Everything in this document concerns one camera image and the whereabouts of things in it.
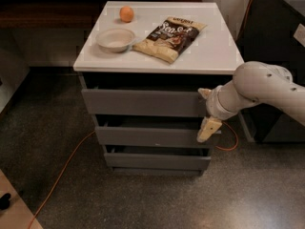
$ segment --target table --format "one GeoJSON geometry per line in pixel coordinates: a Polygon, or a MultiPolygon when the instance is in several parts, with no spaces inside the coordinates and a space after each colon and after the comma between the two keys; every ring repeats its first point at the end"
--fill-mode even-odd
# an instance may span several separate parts
{"type": "Polygon", "coordinates": [[[196,141],[206,115],[197,89],[225,84],[242,63],[216,3],[108,2],[74,64],[107,165],[118,172],[202,174],[220,132],[196,141]],[[119,20],[124,5],[134,9],[131,23],[119,20]],[[132,49],[105,52],[95,42],[111,28],[143,40],[168,16],[208,25],[171,65],[132,49]]]}

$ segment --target gray cabinet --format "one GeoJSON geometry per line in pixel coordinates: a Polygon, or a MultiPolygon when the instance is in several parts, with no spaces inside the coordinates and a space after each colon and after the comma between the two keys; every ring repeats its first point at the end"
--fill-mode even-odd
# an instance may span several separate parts
{"type": "Polygon", "coordinates": [[[30,71],[9,29],[0,30],[0,114],[30,71]]]}
{"type": "Polygon", "coordinates": [[[197,89],[219,79],[226,81],[191,74],[81,73],[82,95],[107,165],[116,172],[201,175],[220,132],[205,143],[196,141],[206,114],[197,89]]]}

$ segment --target drawer front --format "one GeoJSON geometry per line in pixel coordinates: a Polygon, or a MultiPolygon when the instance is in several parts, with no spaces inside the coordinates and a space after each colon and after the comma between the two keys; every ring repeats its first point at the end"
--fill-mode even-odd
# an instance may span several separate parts
{"type": "Polygon", "coordinates": [[[142,154],[105,153],[108,166],[113,168],[167,169],[204,171],[208,168],[209,156],[160,156],[142,154]]]}
{"type": "Polygon", "coordinates": [[[205,116],[196,92],[82,90],[88,112],[103,115],[205,116]]]}
{"type": "Polygon", "coordinates": [[[159,128],[96,127],[100,144],[211,148],[219,135],[212,136],[204,144],[196,141],[198,130],[159,128]]]}
{"type": "Polygon", "coordinates": [[[112,167],[115,173],[128,174],[128,175],[144,175],[144,176],[190,176],[198,177],[202,176],[204,171],[192,171],[192,170],[171,170],[171,169],[136,169],[136,168],[116,168],[112,167]]]}

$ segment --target orange cable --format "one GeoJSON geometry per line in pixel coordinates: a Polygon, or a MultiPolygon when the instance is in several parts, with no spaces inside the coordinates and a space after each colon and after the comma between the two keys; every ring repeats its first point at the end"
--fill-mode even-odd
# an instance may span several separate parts
{"type": "Polygon", "coordinates": [[[57,186],[58,184],[58,181],[60,180],[61,176],[63,176],[69,162],[71,161],[72,157],[74,156],[74,154],[76,153],[76,151],[78,150],[78,148],[80,147],[80,145],[88,138],[90,137],[91,135],[94,134],[95,131],[91,132],[90,134],[86,135],[79,143],[78,145],[76,146],[76,148],[74,149],[74,151],[72,152],[72,154],[70,155],[70,157],[68,158],[66,164],[64,165],[64,168],[62,169],[61,173],[59,174],[58,176],[58,179],[55,181],[54,185],[52,186],[49,194],[47,195],[47,198],[43,201],[43,203],[40,205],[40,207],[38,208],[38,210],[36,211],[36,213],[34,214],[33,218],[31,219],[30,221],[30,224],[28,226],[28,229],[31,228],[31,225],[32,223],[34,222],[34,220],[36,219],[36,217],[38,216],[38,214],[40,213],[40,211],[42,210],[42,208],[45,206],[46,202],[48,201],[48,199],[50,198],[51,194],[53,193],[55,187],[57,186]]]}
{"type": "Polygon", "coordinates": [[[252,4],[253,1],[254,1],[254,0],[250,0],[250,2],[249,2],[249,4],[248,4],[248,7],[247,7],[247,9],[246,9],[245,19],[244,19],[244,25],[243,25],[243,28],[242,28],[243,31],[244,31],[245,28],[246,28],[246,24],[247,24],[247,20],[248,20],[248,14],[249,14],[250,6],[251,6],[251,4],[252,4]]]}
{"type": "Polygon", "coordinates": [[[238,146],[238,135],[237,133],[235,132],[235,130],[226,122],[222,122],[223,124],[225,124],[235,135],[235,145],[230,147],[230,148],[223,148],[223,147],[219,147],[219,146],[215,146],[217,149],[220,149],[222,151],[232,151],[234,150],[235,148],[237,148],[238,146]]]}

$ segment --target speckled floor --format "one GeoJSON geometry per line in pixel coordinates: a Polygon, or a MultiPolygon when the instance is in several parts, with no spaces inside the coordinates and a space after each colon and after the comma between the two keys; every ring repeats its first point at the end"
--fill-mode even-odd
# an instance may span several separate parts
{"type": "MultiPolygon", "coordinates": [[[[94,126],[75,74],[30,73],[23,88],[0,120],[0,169],[34,213],[94,126]]],[[[238,148],[214,149],[201,177],[113,174],[89,137],[38,221],[45,229],[305,228],[305,144],[248,143],[238,118],[229,123],[238,148]]],[[[219,145],[234,144],[222,132],[219,145]]]]}

